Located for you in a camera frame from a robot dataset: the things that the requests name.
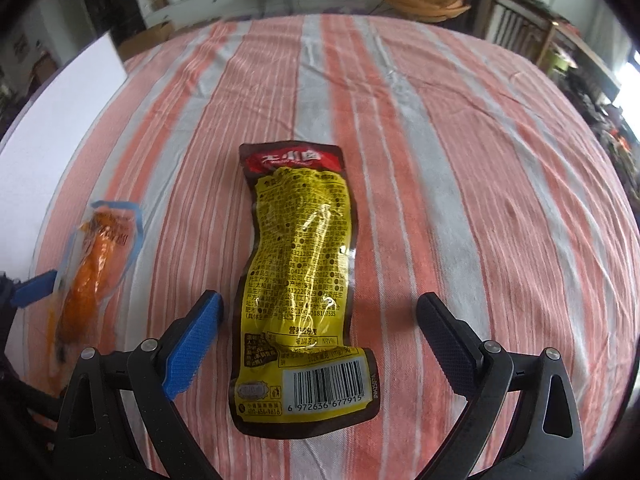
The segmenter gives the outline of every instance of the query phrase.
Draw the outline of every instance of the blue gripper pad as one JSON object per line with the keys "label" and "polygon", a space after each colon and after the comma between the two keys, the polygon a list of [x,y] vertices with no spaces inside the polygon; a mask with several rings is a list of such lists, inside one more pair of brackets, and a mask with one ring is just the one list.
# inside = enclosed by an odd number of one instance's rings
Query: blue gripper pad
{"label": "blue gripper pad", "polygon": [[451,389],[470,400],[476,394],[476,372],[482,363],[480,339],[433,292],[418,298],[416,317]]}
{"label": "blue gripper pad", "polygon": [[46,298],[53,292],[57,274],[56,270],[49,270],[44,274],[31,278],[28,282],[16,285],[14,295],[11,298],[11,305],[16,308],[24,308],[31,303]]}
{"label": "blue gripper pad", "polygon": [[186,391],[190,386],[204,355],[218,333],[222,312],[222,296],[214,292],[206,298],[205,303],[182,334],[180,341],[166,358],[162,389],[169,400],[174,400],[177,394]]}

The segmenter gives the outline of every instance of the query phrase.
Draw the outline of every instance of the plastic wrapper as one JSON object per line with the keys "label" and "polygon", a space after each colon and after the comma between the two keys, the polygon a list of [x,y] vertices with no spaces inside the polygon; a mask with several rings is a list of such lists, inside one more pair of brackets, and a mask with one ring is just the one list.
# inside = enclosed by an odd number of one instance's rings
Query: plastic wrapper
{"label": "plastic wrapper", "polygon": [[140,209],[131,202],[92,204],[69,248],[62,273],[63,305],[56,328],[59,345],[91,341],[107,302],[135,261],[142,246]]}
{"label": "plastic wrapper", "polygon": [[254,250],[233,316],[231,415],[263,438],[307,438],[373,418],[378,369],[350,346],[356,206],[337,146],[243,144]]}

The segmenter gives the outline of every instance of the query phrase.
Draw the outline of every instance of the cardboard box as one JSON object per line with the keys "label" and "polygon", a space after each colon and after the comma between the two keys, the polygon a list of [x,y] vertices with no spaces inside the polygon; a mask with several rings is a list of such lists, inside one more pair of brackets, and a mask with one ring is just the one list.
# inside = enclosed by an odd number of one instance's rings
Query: cardboard box
{"label": "cardboard box", "polygon": [[56,62],[48,52],[37,60],[33,65],[33,76],[38,82],[38,86],[43,85],[44,82],[49,79],[58,71]]}
{"label": "cardboard box", "polygon": [[132,38],[123,41],[118,47],[120,59],[126,61],[130,57],[164,43],[173,32],[174,24],[172,22],[163,22],[136,34]]}
{"label": "cardboard box", "polygon": [[169,39],[172,40],[173,38],[177,38],[178,36],[186,34],[187,32],[191,32],[192,30],[198,30],[199,28],[207,27],[207,25],[211,25],[212,23],[218,22],[219,20],[220,18],[209,18],[208,20],[194,23],[193,25],[187,25],[185,27],[181,27],[175,32],[173,32]]}

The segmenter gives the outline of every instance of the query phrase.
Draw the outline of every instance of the window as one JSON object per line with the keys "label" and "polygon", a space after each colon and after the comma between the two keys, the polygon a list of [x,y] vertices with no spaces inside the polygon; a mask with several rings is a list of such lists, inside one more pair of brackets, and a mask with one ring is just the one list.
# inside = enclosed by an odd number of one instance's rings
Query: window
{"label": "window", "polygon": [[631,51],[616,77],[622,86],[613,104],[622,108],[626,123],[640,139],[640,54],[637,50]]}

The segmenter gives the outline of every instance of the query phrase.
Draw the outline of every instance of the yellow snack package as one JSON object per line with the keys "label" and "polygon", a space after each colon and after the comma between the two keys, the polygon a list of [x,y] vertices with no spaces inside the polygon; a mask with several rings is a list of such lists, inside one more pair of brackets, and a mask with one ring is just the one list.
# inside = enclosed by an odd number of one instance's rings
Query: yellow snack package
{"label": "yellow snack package", "polygon": [[243,144],[255,242],[233,314],[239,431],[308,438],[376,416],[373,352],[350,346],[356,206],[337,146]]}

